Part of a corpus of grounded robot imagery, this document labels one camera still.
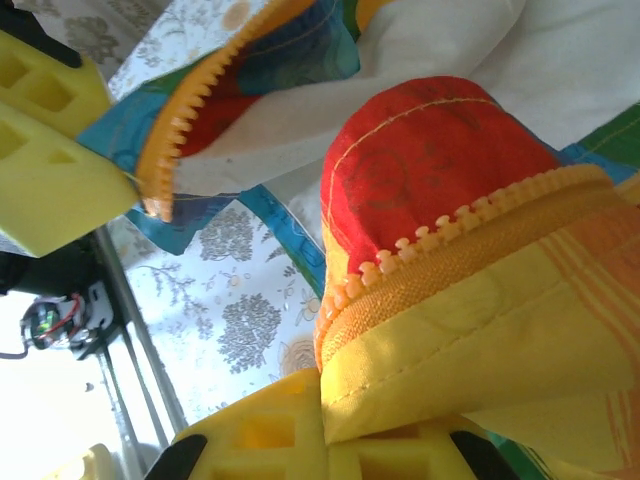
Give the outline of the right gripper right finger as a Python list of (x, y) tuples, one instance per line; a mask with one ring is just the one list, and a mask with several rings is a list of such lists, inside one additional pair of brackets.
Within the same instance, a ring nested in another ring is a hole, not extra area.
[(415, 424), (328, 449), (330, 479), (513, 479), (515, 471), (470, 424)]

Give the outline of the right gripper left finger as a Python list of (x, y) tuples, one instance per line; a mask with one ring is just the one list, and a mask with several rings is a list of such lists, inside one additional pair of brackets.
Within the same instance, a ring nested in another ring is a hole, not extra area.
[(326, 479), (319, 373), (299, 370), (187, 427), (147, 479)]

